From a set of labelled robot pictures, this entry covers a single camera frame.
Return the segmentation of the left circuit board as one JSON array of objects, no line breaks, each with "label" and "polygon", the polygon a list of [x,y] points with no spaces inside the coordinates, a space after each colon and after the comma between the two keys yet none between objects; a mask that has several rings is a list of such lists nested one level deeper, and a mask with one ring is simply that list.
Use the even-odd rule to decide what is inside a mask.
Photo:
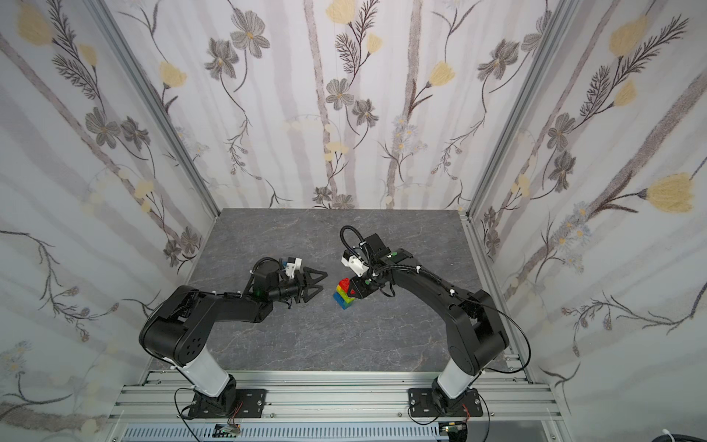
[{"label": "left circuit board", "polygon": [[236,438],[241,434],[241,426],[238,424],[216,424],[212,432],[213,438]]}]

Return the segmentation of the red lego brick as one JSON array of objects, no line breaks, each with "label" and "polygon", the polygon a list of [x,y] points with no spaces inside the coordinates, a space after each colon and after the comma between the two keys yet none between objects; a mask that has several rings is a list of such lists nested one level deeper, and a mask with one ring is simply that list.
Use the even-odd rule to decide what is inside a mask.
[{"label": "red lego brick", "polygon": [[349,278],[342,279],[338,283],[338,285],[340,285],[346,291],[347,294],[349,293],[349,289],[350,289],[350,279]]}]

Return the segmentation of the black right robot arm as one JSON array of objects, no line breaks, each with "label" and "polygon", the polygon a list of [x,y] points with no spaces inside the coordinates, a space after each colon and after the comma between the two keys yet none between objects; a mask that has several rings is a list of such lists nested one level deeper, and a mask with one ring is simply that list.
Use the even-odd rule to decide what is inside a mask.
[{"label": "black right robot arm", "polygon": [[358,229],[340,229],[345,252],[342,264],[355,273],[346,296],[364,299],[377,292],[388,298],[397,287],[422,300],[444,322],[449,362],[432,384],[440,409],[461,401],[469,386],[510,346],[503,322],[518,324],[495,307],[491,296],[451,284],[425,268],[405,249],[391,250],[377,234],[364,237]]}]

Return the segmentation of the lime green lego brick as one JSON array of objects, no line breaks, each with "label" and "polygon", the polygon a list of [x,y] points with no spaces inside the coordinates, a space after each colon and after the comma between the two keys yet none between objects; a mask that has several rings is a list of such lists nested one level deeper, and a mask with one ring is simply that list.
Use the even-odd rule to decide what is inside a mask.
[{"label": "lime green lego brick", "polygon": [[342,295],[339,295],[338,293],[337,293],[337,295],[342,300],[342,303],[344,303],[344,305],[346,305],[346,307],[350,306],[355,301],[353,298],[351,298],[348,295],[342,296]]}]

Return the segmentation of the aluminium frame rail front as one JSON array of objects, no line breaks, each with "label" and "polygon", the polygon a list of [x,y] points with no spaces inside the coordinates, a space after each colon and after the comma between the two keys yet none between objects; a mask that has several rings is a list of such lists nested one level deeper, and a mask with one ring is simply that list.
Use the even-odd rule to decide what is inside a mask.
[{"label": "aluminium frame rail front", "polygon": [[431,388],[432,372],[238,371],[238,389],[268,390],[260,419],[189,419],[193,390],[173,370],[151,371],[122,389],[108,422],[110,441],[130,424],[413,423],[468,425],[467,441],[567,441],[569,431],[552,389],[522,374],[486,373],[476,389],[483,417],[413,418],[407,390]]}]

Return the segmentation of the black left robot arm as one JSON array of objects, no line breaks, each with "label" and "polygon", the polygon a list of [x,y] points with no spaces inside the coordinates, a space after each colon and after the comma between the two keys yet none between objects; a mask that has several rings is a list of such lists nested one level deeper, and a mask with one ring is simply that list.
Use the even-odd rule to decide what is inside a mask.
[{"label": "black left robot arm", "polygon": [[246,287],[237,292],[202,291],[181,285],[151,315],[139,333],[139,344],[155,359],[167,362],[193,385],[193,403],[182,415],[195,418],[239,417],[248,398],[235,378],[207,349],[217,322],[261,323],[277,302],[291,307],[307,303],[323,290],[324,271],[299,258],[259,259]]}]

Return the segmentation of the right circuit board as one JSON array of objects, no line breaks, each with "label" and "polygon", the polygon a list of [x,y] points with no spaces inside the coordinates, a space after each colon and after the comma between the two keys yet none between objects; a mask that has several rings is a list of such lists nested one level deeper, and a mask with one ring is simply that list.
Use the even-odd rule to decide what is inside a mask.
[{"label": "right circuit board", "polygon": [[466,442],[468,440],[468,425],[457,422],[441,423],[439,434],[447,442]]}]

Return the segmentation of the circuit board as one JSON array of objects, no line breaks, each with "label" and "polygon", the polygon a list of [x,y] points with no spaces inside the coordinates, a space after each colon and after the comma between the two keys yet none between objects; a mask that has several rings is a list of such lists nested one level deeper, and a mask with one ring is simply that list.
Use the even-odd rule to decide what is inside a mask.
[{"label": "circuit board", "polygon": [[439,434],[447,442],[466,442],[468,440],[468,425],[457,422],[441,423]]},{"label": "circuit board", "polygon": [[212,432],[213,438],[236,438],[241,434],[241,426],[238,424],[216,424]]}]

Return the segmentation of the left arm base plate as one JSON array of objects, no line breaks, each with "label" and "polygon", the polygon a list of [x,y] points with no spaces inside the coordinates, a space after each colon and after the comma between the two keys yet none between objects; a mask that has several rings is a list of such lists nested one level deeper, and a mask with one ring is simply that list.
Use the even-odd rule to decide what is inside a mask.
[{"label": "left arm base plate", "polygon": [[267,392],[265,389],[225,390],[216,398],[196,392],[187,416],[191,419],[260,419]]}]

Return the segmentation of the blue lego brick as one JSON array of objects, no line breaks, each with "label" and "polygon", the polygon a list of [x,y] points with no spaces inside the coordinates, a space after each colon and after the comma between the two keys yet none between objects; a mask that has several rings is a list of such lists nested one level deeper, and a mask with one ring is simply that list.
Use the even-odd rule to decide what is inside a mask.
[{"label": "blue lego brick", "polygon": [[334,293],[333,294],[333,299],[337,302],[337,304],[342,308],[342,309],[348,309],[351,307],[353,304],[354,300],[352,298],[349,298],[348,296],[342,296],[339,293]]}]

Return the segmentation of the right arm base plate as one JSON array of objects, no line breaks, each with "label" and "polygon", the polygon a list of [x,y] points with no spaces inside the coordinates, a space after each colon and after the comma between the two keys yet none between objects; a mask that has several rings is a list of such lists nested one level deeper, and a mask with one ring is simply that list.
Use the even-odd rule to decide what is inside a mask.
[{"label": "right arm base plate", "polygon": [[449,399],[441,389],[409,389],[407,400],[413,418],[483,417],[485,407],[476,389]]}]

